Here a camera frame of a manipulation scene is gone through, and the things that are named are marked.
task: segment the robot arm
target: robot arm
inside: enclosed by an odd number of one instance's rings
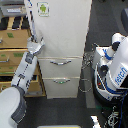
[[[0,94],[0,127],[17,128],[26,111],[26,94],[37,64],[37,57],[25,52],[18,66],[11,87]]]

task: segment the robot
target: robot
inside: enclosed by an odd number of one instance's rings
[[[116,33],[112,45],[96,47],[92,69],[94,69],[95,96],[110,105],[122,100],[128,89],[128,37]]]
[[[29,52],[25,52],[22,60],[14,74],[11,87],[0,93],[0,127],[17,128],[26,112],[26,103],[24,95],[27,93],[32,76],[34,74],[37,57],[41,52],[44,40],[41,43],[35,43],[33,37],[28,39]]]

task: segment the white cabinet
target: white cabinet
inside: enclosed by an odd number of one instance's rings
[[[45,41],[38,60],[47,98],[77,97],[92,0],[31,0],[32,8],[24,2],[30,27],[32,10],[38,40]],[[39,4],[48,16],[40,15]]]

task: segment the blue label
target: blue label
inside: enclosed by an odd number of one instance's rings
[[[122,83],[125,74],[127,73],[127,70],[124,67],[120,67],[120,72],[118,73],[117,77],[115,78],[115,82],[119,85]]]

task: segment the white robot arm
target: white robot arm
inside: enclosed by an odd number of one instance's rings
[[[26,103],[23,97],[27,93],[36,68],[36,55],[40,54],[44,41],[42,38],[41,43],[35,43],[30,37],[28,44],[29,52],[24,53],[11,87],[0,93],[0,128],[17,128],[25,115]]]

